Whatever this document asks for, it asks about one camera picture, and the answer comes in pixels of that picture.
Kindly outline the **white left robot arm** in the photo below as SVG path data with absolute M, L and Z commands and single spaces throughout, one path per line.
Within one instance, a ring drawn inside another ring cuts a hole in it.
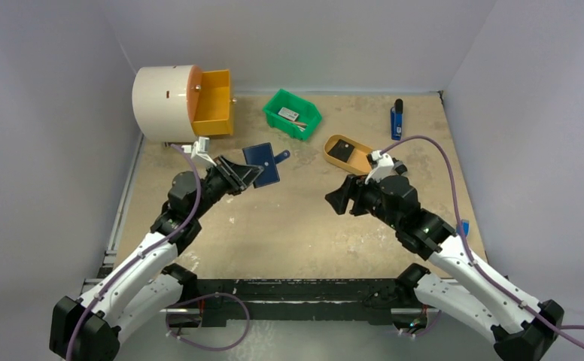
M 201 231 L 200 218 L 225 195 L 249 188 L 263 170 L 218 156 L 205 177 L 196 170 L 177 174 L 161 215 L 135 251 L 78 298 L 64 296 L 56 303 L 50 350 L 65 360 L 113 360 L 161 309 L 199 301 L 197 276 L 175 260 Z

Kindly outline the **green plastic bin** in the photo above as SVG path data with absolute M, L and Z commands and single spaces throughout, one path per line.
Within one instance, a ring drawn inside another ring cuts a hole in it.
M 291 138 L 308 141 L 323 117 L 310 101 L 280 89 L 263 107 L 266 122 Z

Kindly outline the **black credit card stack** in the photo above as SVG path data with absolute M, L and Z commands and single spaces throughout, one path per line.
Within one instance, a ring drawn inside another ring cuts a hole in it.
M 334 146 L 328 151 L 328 154 L 340 162 L 347 163 L 355 147 L 343 139 L 339 139 Z

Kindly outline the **small blue object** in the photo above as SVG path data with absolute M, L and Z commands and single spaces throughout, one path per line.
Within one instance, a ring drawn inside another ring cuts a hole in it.
M 469 237 L 470 234 L 470 221 L 462 219 L 460 223 L 457 225 L 457 233 L 463 233 L 466 237 Z

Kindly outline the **white cylindrical drawer cabinet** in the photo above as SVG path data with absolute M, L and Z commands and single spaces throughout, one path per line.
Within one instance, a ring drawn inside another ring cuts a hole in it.
M 132 87 L 135 120 L 150 141 L 190 143 L 197 139 L 192 122 L 202 86 L 197 65 L 140 68 Z

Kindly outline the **blue stapler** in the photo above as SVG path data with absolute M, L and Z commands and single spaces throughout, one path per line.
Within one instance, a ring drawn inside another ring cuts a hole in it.
M 399 141 L 403 134 L 403 100 L 396 99 L 390 111 L 391 138 Z

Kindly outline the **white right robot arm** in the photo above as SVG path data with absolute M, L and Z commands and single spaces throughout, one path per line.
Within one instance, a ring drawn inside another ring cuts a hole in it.
M 448 284 L 428 268 L 411 264 L 397 278 L 395 295 L 406 306 L 433 306 L 478 332 L 502 360 L 539 360 L 557 338 L 564 309 L 539 301 L 498 274 L 438 215 L 423 208 L 406 177 L 366 182 L 350 174 L 326 201 L 337 214 L 370 214 L 390 226 L 408 251 L 453 277 Z

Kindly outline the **tan oval tray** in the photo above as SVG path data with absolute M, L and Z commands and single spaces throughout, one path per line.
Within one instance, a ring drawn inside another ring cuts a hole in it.
M 372 170 L 367 155 L 373 149 L 344 135 L 331 135 L 324 144 L 324 159 L 348 173 L 362 175 Z

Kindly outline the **small black marker cap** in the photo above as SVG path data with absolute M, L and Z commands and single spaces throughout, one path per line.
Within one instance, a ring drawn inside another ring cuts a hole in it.
M 393 170 L 398 174 L 398 175 L 404 175 L 405 173 L 408 172 L 407 167 L 405 166 L 405 164 L 400 161 L 400 160 L 395 160 L 394 162 L 394 167 Z

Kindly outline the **navy blue card holder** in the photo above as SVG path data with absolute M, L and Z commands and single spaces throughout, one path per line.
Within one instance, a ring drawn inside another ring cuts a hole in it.
M 258 165 L 263 171 L 253 182 L 254 188 L 266 187 L 278 183 L 280 176 L 278 164 L 290 157 L 289 150 L 283 150 L 279 154 L 274 154 L 270 143 L 262 143 L 242 149 L 245 162 L 248 165 Z

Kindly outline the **small box in bin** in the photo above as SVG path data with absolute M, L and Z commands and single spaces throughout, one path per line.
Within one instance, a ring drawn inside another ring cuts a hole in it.
M 299 114 L 295 111 L 292 111 L 289 108 L 286 107 L 281 107 L 277 113 L 277 115 L 279 115 L 280 117 L 285 118 L 286 120 L 289 120 L 291 122 L 297 121 Z

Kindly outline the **yellow open drawer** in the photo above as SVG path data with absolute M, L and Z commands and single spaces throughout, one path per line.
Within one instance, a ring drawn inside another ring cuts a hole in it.
M 204 71 L 193 131 L 198 136 L 230 136 L 234 133 L 232 78 L 229 69 Z

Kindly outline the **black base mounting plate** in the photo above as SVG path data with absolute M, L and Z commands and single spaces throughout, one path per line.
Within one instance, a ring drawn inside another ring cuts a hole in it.
M 229 320 L 361 321 L 373 326 L 407 326 L 421 303 L 393 278 L 199 279 L 182 293 L 197 296 L 204 327 Z

